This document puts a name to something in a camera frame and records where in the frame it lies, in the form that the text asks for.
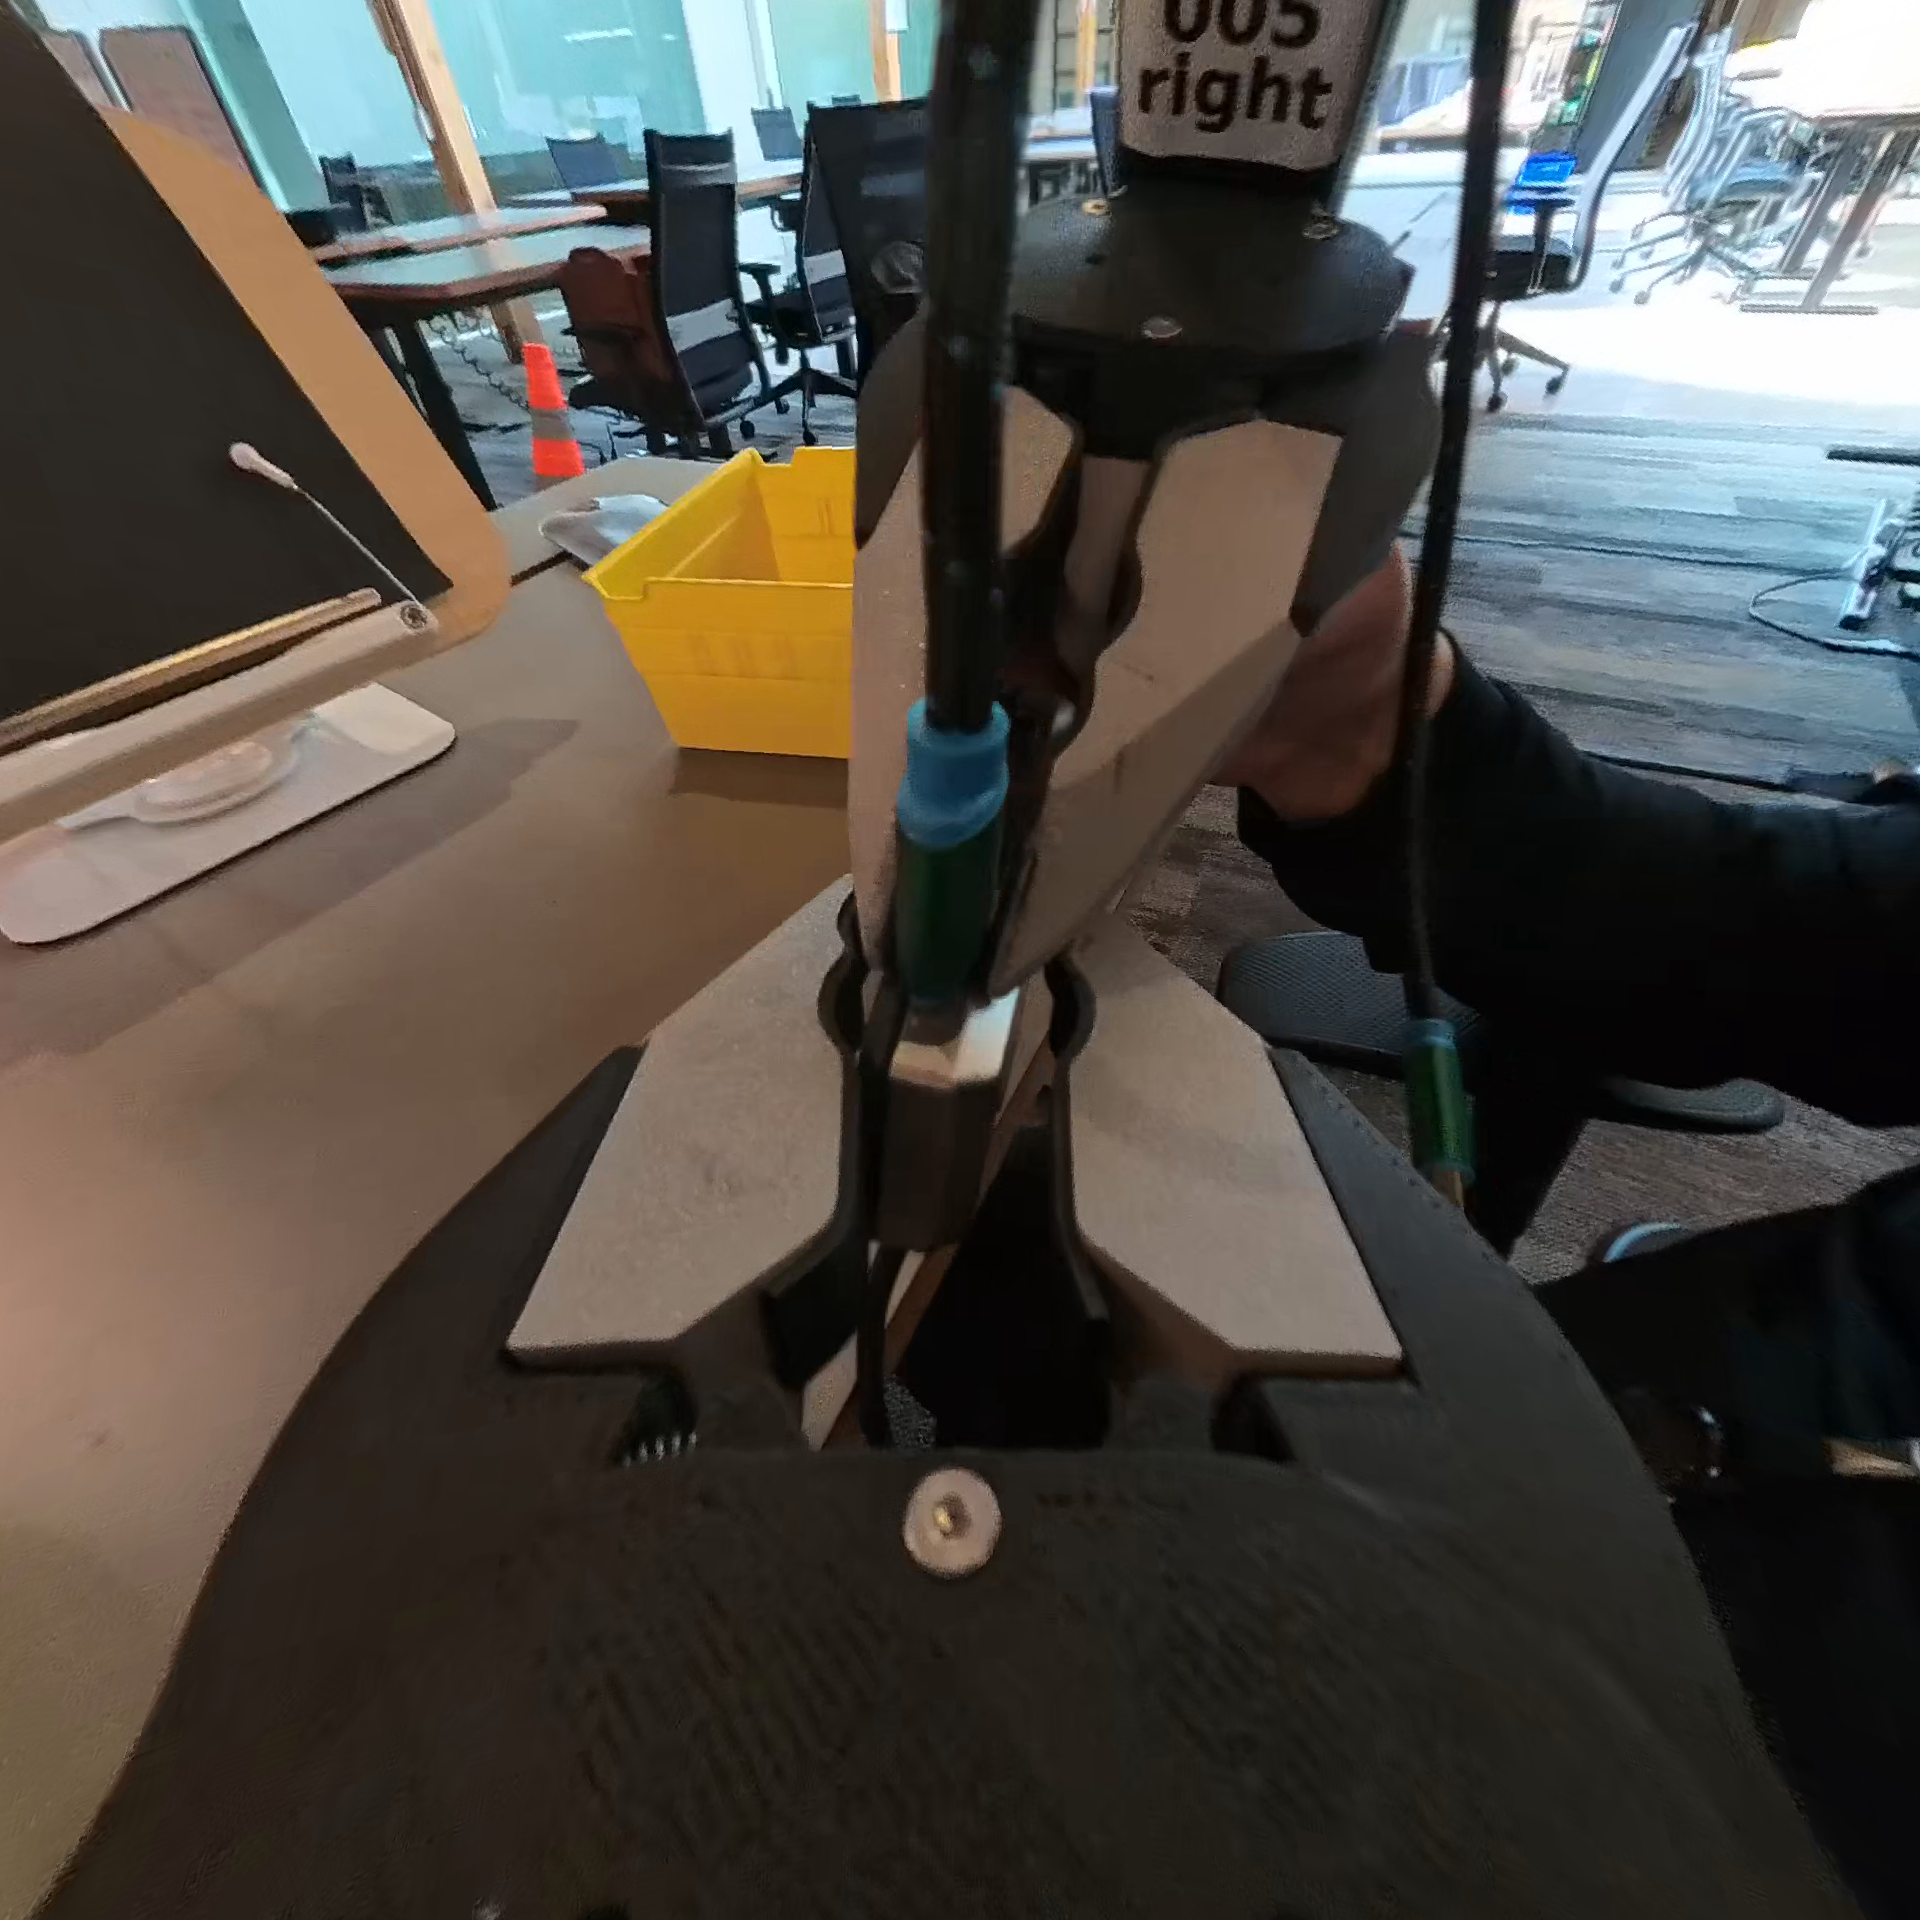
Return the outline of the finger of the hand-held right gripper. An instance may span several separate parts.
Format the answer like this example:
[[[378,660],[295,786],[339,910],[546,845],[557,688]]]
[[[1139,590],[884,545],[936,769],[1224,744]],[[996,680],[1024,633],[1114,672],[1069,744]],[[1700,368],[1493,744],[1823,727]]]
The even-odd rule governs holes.
[[[1160,456],[1130,545],[1137,610],[1096,660],[1090,716],[1052,765],[995,994],[1114,910],[1279,689],[1338,452],[1339,437],[1256,418]]]
[[[1034,602],[1031,637],[1064,639],[1072,601],[1067,553],[1084,512],[1085,432],[1013,389],[1001,418],[1000,543],[1013,602]],[[922,580],[922,447],[898,472],[872,536],[855,553],[849,847],[861,943],[879,953],[897,900],[897,801],[908,716],[923,693],[928,616]],[[1089,926],[1089,728],[1052,742],[1039,809],[1017,832],[1001,893],[991,983],[1019,983],[1064,954]]]

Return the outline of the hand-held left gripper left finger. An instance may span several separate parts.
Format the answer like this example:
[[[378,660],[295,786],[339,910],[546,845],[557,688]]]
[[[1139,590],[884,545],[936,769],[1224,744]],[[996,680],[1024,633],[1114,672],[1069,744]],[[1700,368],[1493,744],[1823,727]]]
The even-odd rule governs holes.
[[[809,1380],[845,1348],[865,1286],[849,904],[826,886],[644,1041],[513,1327],[516,1361]]]

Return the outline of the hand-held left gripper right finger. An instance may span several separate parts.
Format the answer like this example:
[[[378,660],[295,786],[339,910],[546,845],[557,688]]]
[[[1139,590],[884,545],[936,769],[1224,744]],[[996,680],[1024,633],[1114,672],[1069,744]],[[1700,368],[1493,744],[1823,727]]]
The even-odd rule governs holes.
[[[1130,1378],[1393,1378],[1403,1348],[1256,1030],[1137,932],[1074,953],[1072,1224]]]

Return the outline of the yellow plastic bin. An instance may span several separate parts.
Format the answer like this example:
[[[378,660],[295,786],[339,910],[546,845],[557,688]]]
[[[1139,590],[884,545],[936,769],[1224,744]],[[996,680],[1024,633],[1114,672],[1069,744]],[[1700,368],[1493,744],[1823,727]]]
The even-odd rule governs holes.
[[[585,570],[675,744],[851,749],[851,447],[740,449]]]

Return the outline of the black hdmi port hub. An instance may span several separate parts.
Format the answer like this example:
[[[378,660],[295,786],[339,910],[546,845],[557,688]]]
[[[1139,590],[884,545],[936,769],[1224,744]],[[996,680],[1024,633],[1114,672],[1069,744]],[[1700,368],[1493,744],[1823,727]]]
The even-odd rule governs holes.
[[[906,1260],[957,1244],[987,1177],[1013,1076],[1024,990],[915,1004],[891,978],[872,994],[859,1041],[859,1170],[866,1274],[855,1311],[855,1417],[893,1445],[884,1336]]]

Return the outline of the person's right forearm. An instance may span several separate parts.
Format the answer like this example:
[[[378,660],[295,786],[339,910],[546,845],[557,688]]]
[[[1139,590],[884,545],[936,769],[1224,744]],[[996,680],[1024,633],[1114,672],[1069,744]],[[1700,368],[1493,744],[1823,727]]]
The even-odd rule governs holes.
[[[1752,1079],[1919,1119],[1913,801],[1712,799],[1561,735],[1457,658],[1429,732],[1431,972],[1600,1072]]]

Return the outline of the person's right hand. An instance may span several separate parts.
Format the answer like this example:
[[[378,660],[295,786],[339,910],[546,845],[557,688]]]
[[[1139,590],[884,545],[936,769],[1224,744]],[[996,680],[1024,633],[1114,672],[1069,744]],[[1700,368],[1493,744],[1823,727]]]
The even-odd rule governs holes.
[[[1363,805],[1397,753],[1411,605],[1413,569],[1393,543],[1307,631],[1211,783],[1253,791],[1289,825]]]

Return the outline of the grey flat pad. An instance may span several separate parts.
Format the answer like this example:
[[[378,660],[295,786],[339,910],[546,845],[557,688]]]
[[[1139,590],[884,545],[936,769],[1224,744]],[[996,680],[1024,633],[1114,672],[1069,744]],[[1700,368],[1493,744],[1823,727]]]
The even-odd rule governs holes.
[[[578,569],[608,559],[668,512],[652,493],[589,495],[540,518],[540,536]]]

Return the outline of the black office chair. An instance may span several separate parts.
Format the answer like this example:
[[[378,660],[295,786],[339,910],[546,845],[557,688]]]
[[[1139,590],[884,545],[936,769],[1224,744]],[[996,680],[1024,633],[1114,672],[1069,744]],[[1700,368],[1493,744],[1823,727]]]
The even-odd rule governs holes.
[[[928,98],[817,105],[807,111],[855,311],[855,378],[925,301]]]
[[[1700,5],[1585,5],[1527,156],[1504,193],[1481,285],[1479,360],[1490,378],[1485,412],[1529,360],[1557,394],[1569,362],[1504,329],[1504,311],[1571,295],[1588,273],[1600,201],[1635,135],[1690,60]]]
[[[724,462],[755,438],[757,412],[785,408],[740,290],[733,136],[649,127],[642,156],[652,305],[680,378],[669,433]]]

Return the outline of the orange traffic cone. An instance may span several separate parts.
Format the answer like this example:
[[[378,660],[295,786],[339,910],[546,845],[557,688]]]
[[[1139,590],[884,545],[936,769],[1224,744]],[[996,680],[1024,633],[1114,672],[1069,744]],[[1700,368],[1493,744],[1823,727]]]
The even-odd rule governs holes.
[[[540,489],[583,478],[587,471],[585,452],[572,428],[569,402],[553,351],[544,343],[527,340],[522,343],[519,362],[527,384],[533,466]]]

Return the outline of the person's black trouser leg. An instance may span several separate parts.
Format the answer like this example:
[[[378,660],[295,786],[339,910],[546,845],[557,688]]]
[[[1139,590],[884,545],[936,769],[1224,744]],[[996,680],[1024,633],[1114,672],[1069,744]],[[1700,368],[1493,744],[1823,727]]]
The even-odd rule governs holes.
[[[1768,1751],[1868,1916],[1919,1908],[1919,1181],[1644,1238],[1533,1292],[1667,1469]]]

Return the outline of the white tethered pin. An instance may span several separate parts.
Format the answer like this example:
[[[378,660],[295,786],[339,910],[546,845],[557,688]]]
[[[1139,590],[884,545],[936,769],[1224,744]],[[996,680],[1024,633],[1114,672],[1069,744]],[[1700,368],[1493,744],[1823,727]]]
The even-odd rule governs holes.
[[[229,462],[241,472],[250,472],[256,479],[299,497],[314,513],[317,513],[325,520],[325,526],[333,535],[348,542],[348,545],[359,554],[361,562],[365,562],[372,569],[375,588],[392,590],[389,597],[372,592],[371,598],[363,590],[339,594],[333,601],[327,601],[325,613],[316,615],[323,628],[344,625],[361,616],[387,616],[396,620],[408,633],[429,634],[442,631],[439,620],[411,592],[403,576],[399,576],[399,569],[385,562],[385,557],[378,554],[369,540],[357,535],[325,500],[314,495],[309,486],[304,486],[285,469],[269,462],[256,445],[247,440],[233,440],[229,445]]]

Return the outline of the black board on white stand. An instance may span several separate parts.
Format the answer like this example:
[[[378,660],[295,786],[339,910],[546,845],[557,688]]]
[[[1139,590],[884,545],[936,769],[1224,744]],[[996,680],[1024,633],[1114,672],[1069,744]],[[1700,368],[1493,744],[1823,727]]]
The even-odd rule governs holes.
[[[90,934],[442,758],[389,676],[506,608],[507,551],[267,198],[98,108],[4,7],[2,930]],[[439,620],[375,584],[247,440]]]

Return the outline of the brown perforated board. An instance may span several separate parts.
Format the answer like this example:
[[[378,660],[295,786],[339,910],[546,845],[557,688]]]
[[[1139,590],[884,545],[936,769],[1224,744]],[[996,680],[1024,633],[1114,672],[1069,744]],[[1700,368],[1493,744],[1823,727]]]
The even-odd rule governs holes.
[[[132,113],[194,141],[269,192],[192,30],[106,26],[97,31],[97,40]]]

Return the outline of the wooden post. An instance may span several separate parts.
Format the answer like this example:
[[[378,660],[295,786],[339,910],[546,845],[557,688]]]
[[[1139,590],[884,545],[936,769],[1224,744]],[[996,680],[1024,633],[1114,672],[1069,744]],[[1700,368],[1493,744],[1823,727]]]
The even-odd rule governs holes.
[[[456,213],[495,213],[497,197],[429,2],[369,2],[396,60],[429,157]]]

